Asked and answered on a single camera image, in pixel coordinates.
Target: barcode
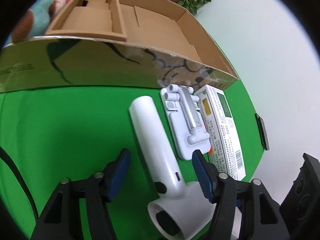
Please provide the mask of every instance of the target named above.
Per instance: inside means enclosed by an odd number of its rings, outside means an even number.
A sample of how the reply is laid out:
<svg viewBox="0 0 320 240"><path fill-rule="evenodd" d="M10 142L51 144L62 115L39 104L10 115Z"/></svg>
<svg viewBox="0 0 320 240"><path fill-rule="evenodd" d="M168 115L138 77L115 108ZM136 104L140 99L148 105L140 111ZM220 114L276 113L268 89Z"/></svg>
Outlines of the barcode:
<svg viewBox="0 0 320 240"><path fill-rule="evenodd" d="M238 170L243 167L243 160L241 156L241 151L236 151L236 159L237 159L237 166Z"/></svg>

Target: white box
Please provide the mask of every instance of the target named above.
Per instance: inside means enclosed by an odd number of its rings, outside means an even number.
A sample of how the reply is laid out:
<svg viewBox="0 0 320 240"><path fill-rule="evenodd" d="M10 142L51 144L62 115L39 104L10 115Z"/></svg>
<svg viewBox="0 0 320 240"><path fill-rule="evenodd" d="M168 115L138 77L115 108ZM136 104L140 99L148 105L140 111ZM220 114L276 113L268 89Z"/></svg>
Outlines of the white box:
<svg viewBox="0 0 320 240"><path fill-rule="evenodd" d="M198 106L210 134L209 161L219 172L225 172L236 180L243 179L245 168L240 141L223 91L205 85L194 95L199 96Z"/></svg>

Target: green label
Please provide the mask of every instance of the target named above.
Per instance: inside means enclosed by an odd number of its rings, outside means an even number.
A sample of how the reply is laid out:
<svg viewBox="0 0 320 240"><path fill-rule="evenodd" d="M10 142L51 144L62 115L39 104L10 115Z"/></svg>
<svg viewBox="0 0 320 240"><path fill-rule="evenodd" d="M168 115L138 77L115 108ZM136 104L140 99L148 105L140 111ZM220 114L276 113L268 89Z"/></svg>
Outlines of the green label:
<svg viewBox="0 0 320 240"><path fill-rule="evenodd" d="M222 95L222 94L219 94L219 93L217 93L217 94L218 94L218 97L219 97L219 99L220 99L220 102L221 102L222 109L223 109L223 112L224 112L225 117L232 117L225 96Z"/></svg>

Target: silver screw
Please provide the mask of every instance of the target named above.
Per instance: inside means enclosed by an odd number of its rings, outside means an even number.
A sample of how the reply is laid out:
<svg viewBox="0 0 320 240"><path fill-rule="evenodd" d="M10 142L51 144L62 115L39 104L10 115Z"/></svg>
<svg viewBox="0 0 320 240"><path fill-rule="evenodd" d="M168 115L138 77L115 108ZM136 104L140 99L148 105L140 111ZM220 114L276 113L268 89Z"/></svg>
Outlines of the silver screw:
<svg viewBox="0 0 320 240"><path fill-rule="evenodd" d="M98 171L93 175L96 179L100 179L104 176L102 171Z"/></svg>
<svg viewBox="0 0 320 240"><path fill-rule="evenodd" d="M260 179L253 179L252 180L254 185L260 186L261 185L261 180Z"/></svg>
<svg viewBox="0 0 320 240"><path fill-rule="evenodd" d="M222 173L219 174L219 177L220 177L221 179L227 179L227 178L228 178L228 174L222 172Z"/></svg>
<svg viewBox="0 0 320 240"><path fill-rule="evenodd" d="M60 183L61 183L61 184L67 184L68 182L70 182L70 179L69 179L69 178L62 178L62 179L60 180Z"/></svg>

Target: cardboard insert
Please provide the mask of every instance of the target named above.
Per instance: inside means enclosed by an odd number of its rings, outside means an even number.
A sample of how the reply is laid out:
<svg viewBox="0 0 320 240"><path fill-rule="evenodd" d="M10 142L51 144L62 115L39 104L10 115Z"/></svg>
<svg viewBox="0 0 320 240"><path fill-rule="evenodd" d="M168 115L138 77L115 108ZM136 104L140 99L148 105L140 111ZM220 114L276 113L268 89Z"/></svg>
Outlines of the cardboard insert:
<svg viewBox="0 0 320 240"><path fill-rule="evenodd" d="M119 0L71 0L45 34L127 40Z"/></svg>

